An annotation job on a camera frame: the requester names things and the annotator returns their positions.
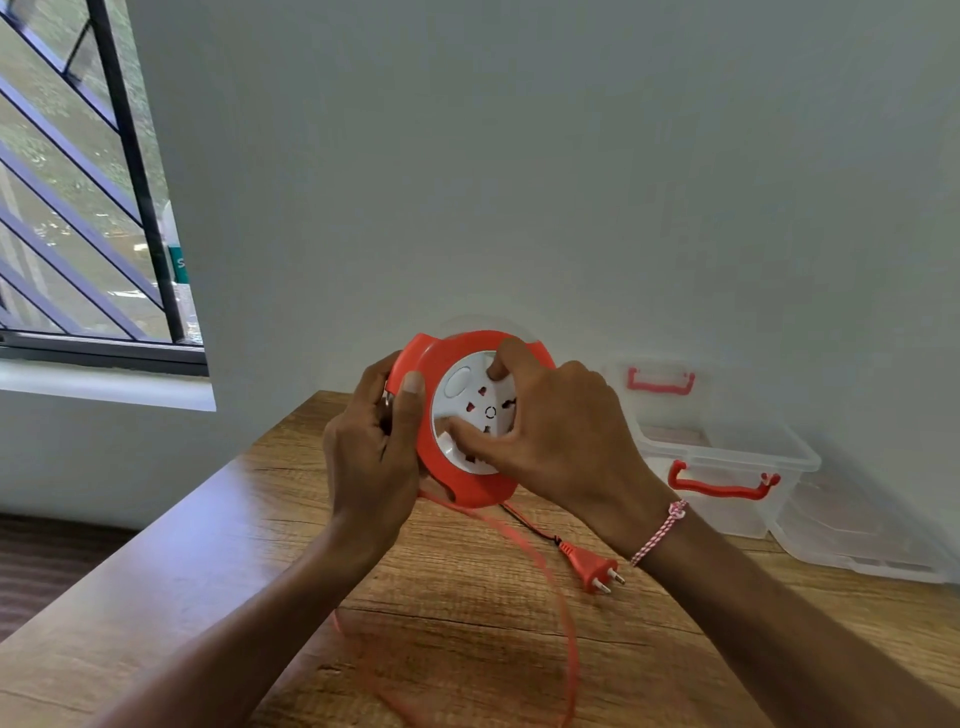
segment pink and white bracelet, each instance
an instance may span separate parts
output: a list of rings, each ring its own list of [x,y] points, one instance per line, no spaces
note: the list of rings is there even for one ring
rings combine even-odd
[[[673,528],[673,524],[679,521],[686,515],[686,506],[687,503],[685,500],[675,500],[670,503],[670,507],[667,509],[666,521],[663,522],[663,525],[657,529],[657,533],[650,537],[650,541],[637,553],[634,554],[634,558],[630,560],[630,565],[635,567],[640,563],[640,559],[650,553],[653,550],[653,547],[660,543],[667,532]]]

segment plastic storage box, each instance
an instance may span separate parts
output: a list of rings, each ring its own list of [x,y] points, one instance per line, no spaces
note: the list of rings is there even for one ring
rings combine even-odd
[[[637,448],[721,533],[766,536],[820,457],[720,368],[623,358],[604,369]]]
[[[863,476],[824,467],[805,474],[770,531],[810,564],[930,583],[960,583],[960,563],[927,524]]]

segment power socket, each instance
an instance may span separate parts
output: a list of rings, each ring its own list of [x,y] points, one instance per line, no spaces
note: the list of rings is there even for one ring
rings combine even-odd
[[[436,421],[459,417],[493,437],[507,434],[516,416],[514,378],[507,375],[500,381],[487,376],[493,364],[493,352],[474,352],[450,367],[434,393],[431,405],[433,435],[446,459],[467,473],[489,475],[496,469],[464,455],[446,432],[437,434]]]

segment window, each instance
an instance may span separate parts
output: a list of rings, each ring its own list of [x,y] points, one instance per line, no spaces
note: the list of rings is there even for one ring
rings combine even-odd
[[[124,0],[0,0],[0,356],[205,374]]]

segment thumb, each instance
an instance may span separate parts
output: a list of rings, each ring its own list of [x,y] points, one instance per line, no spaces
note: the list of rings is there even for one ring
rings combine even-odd
[[[508,455],[511,443],[506,439],[509,435],[493,437],[459,417],[451,417],[447,420],[445,428],[464,455],[483,460],[499,471],[503,471],[504,467],[509,470]]]
[[[407,372],[394,397],[394,414],[390,427],[390,441],[384,459],[417,457],[417,434],[423,420],[423,375]]]

